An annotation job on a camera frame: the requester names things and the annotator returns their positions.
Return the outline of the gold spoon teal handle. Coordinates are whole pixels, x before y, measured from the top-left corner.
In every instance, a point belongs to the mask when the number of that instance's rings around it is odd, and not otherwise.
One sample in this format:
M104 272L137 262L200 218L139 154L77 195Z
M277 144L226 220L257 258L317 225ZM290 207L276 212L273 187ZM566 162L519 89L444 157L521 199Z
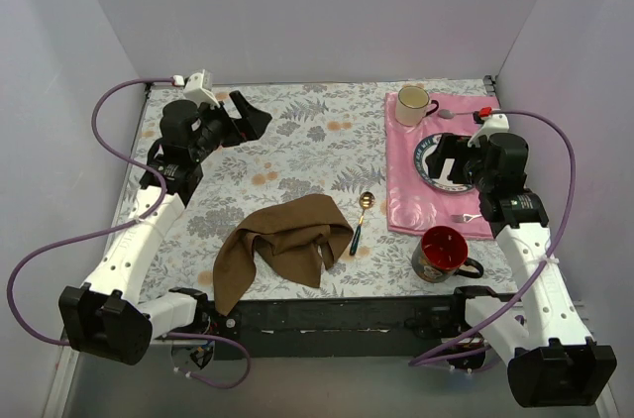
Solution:
M362 208L362 214L350 244L349 255L351 257L353 257L357 253L365 215L367 211L374 205L374 202L375 202L375 197L370 191L366 191L361 194L359 199L359 205Z

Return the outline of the brown cloth napkin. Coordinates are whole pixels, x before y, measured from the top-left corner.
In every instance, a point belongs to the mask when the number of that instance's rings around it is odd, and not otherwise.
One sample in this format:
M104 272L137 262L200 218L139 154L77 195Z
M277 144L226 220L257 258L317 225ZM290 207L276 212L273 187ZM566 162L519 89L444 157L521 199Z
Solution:
M253 284L255 255L281 278L318 288L354 232L332 197L309 194L250 214L228 236L213 266L214 304L226 316Z

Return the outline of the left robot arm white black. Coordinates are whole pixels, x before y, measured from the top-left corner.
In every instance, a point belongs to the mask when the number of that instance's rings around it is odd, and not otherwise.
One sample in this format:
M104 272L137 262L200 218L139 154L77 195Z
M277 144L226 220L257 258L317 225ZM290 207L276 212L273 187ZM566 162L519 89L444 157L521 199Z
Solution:
M163 107L160 136L148 153L131 227L115 237L81 286L66 287L59 298L73 349L134 365L160 336L183 332L198 339L209 331L205 293L174 288L149 302L141 302L140 294L163 239L202 180L202 162L219 148L259 139L271 121L269 113L252 106L241 92L231 92L230 98L236 118L222 103L212 104L208 95L196 99L188 94Z

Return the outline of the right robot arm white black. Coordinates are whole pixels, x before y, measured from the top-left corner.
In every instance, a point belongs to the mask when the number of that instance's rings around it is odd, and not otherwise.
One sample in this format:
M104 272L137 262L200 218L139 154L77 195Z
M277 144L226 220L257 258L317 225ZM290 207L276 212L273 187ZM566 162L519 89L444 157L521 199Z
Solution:
M448 312L460 336L481 333L506 365L509 387L522 407L590 406L617 366L576 311L556 258L548 216L525 185L529 148L514 134L471 141L444 134L425 163L432 178L446 160L450 181L474 187L479 209L511 267L517 293L471 296Z

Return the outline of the white plate dark rim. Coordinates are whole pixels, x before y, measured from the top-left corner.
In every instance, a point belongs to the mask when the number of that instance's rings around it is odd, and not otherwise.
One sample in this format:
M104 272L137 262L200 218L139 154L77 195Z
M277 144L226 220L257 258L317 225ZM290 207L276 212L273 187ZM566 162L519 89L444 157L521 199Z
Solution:
M430 135L418 143L413 153L415 170L422 181L436 191L449 195L462 195L473 191L475 188L472 185L458 184L449 179L449 174L454 165L452 158L445 161L439 178L432 178L429 175L426 159L437 149L441 137L442 133Z

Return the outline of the silver spoon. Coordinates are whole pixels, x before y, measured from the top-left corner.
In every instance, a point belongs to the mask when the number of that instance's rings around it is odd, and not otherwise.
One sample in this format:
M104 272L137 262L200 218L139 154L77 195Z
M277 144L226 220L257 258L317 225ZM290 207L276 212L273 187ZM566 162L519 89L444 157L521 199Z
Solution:
M448 109L439 109L437 111L437 116L445 120L451 120L459 116L472 116L475 113L476 111L454 112Z

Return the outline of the pink satin cloth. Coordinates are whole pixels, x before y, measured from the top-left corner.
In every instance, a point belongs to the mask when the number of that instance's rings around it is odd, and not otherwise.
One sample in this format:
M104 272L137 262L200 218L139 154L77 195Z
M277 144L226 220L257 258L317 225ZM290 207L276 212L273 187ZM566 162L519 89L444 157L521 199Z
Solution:
M462 96L437 93L431 96L440 106L454 112L477 111L485 106L497 108L489 96ZM455 214L479 214L478 194L474 189L462 195L449 195L427 186L415 170L413 153L418 143L435 134L471 136L478 125L473 116L445 120L433 114L414 127L395 120L397 93L385 96L387 224L392 232L421 235L428 229L446 225L470 240L490 240L488 224L478 218L469 223L454 223Z

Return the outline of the cream enamel mug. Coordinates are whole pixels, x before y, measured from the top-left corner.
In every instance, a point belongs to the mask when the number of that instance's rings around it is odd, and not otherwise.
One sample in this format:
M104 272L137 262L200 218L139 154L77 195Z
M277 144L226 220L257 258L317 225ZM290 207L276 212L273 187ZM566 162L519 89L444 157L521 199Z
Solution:
M394 116L399 124L414 127L438 110L439 103L432 100L424 88L404 86L397 93Z

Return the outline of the silver fork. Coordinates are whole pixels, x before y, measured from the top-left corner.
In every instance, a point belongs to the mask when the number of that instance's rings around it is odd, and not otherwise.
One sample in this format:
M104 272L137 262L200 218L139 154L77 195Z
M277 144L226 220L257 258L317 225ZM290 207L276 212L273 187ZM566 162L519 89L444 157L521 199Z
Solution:
M455 214L451 216L451 220L454 223L469 223L475 219L480 218L480 214Z

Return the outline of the floral tablecloth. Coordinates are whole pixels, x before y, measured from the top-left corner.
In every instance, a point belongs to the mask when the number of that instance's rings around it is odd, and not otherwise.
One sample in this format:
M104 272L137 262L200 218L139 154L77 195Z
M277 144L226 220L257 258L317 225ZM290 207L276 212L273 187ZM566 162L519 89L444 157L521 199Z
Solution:
M342 256L318 288L287 281L262 260L249 300L441 295L465 286L464 277L432 284L410 259L412 236L388 230L384 99L396 82L272 84L243 88L272 120L261 139L219 150L203 164L203 179L170 228L141 289L143 300L174 287L213 289L220 247L249 214L308 194L331 196L357 226L359 199L370 191L357 253Z

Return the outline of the red interior dark mug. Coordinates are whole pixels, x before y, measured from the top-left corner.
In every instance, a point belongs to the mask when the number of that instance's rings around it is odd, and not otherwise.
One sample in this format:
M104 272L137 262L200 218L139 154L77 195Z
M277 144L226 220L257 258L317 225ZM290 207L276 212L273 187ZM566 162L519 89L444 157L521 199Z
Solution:
M448 226L435 226L426 231L412 255L414 272L431 283L444 282L451 276L480 279L484 268L469 257L466 239Z

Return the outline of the black base bar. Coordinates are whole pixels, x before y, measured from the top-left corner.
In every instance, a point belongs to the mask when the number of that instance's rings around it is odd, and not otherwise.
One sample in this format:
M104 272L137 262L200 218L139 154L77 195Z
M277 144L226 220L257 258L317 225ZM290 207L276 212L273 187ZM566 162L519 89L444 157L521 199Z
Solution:
M227 316L205 304L211 332L253 358L416 357L463 333L457 295L241 301Z

